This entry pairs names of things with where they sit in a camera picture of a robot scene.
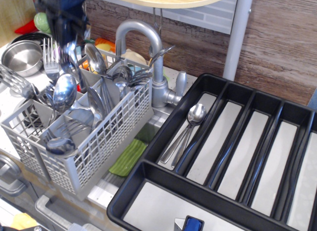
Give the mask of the black blue robot gripper body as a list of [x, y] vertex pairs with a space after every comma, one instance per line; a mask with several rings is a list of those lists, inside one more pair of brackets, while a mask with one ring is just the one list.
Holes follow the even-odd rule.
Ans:
[[45, 8], [53, 38], [60, 46], [90, 37], [91, 25], [84, 10], [85, 0], [38, 0]]

